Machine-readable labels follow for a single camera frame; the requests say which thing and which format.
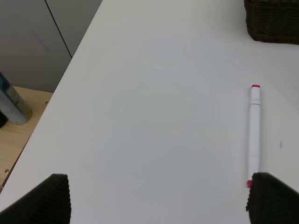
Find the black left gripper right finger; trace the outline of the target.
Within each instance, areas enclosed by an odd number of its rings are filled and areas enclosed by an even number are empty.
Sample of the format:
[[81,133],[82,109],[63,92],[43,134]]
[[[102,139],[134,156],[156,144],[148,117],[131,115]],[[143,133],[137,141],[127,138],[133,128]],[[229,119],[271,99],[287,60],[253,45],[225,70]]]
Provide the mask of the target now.
[[299,193],[269,173],[254,173],[246,211],[251,224],[297,224]]

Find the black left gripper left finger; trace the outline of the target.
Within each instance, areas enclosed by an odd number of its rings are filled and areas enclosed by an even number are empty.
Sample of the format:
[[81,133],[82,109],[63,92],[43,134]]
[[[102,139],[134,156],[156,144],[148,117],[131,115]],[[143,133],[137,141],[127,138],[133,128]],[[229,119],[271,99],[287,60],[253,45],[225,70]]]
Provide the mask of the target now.
[[69,224],[71,197],[66,174],[52,174],[0,212],[2,224]]

